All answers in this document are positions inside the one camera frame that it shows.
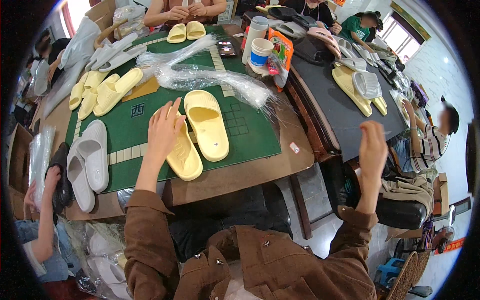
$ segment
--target curtain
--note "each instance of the curtain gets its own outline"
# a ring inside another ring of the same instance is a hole
[[[65,25],[67,26],[68,34],[70,35],[70,38],[72,38],[75,35],[76,31],[72,24],[70,11],[68,10],[68,2],[65,2],[65,5],[63,5],[63,7],[61,8],[61,11],[63,13],[63,19],[65,20]]]

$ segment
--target snack bag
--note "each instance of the snack bag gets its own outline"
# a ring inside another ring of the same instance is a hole
[[[274,76],[275,85],[278,91],[281,92],[287,83],[288,72],[290,71],[290,60],[293,55],[293,44],[280,32],[268,29],[268,40],[273,44],[273,56],[278,59],[275,60],[279,64],[278,74]]]

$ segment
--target blue jeans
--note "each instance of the blue jeans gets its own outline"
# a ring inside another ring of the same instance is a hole
[[[410,139],[399,138],[398,142],[393,145],[393,149],[398,156],[402,172],[412,172],[413,167],[410,162]]]
[[[17,220],[15,226],[18,231],[18,238],[22,244],[38,239],[38,220]],[[43,262],[47,273],[40,276],[38,280],[42,283],[50,281],[62,281],[68,278],[68,271],[74,275],[80,270],[80,261],[75,255],[70,238],[65,230],[65,225],[57,223],[57,234],[54,235],[53,254]]]

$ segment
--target plastic stool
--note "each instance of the plastic stool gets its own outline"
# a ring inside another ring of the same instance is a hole
[[[405,263],[404,259],[392,257],[386,264],[379,265],[377,270],[382,272],[382,276],[380,278],[380,284],[386,287],[387,282],[390,278],[398,276],[404,263]]]

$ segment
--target hand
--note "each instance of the hand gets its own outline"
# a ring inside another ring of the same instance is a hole
[[[190,14],[195,16],[205,16],[207,14],[207,8],[201,2],[190,4],[188,10],[190,11]]]
[[[169,101],[157,110],[148,123],[148,149],[144,160],[147,159],[149,164],[159,170],[167,155],[173,150],[183,122],[187,118],[177,117],[179,106],[180,97],[175,100],[173,106],[172,101]]]
[[[415,112],[413,111],[413,106],[412,104],[410,103],[410,101],[406,100],[406,99],[403,99],[402,100],[402,103],[403,103],[403,107],[405,107],[405,109],[407,110],[407,113],[408,115],[410,116],[410,118],[414,117],[415,116]]]
[[[174,6],[167,14],[169,20],[182,20],[188,17],[189,10],[183,6]]]
[[[387,143],[382,124],[367,121],[360,124],[360,168],[362,193],[369,196],[378,194],[382,171],[387,159]]]
[[[47,177],[45,178],[45,189],[44,192],[51,192],[55,190],[57,182],[60,180],[60,168],[59,166],[53,166],[48,169]]]

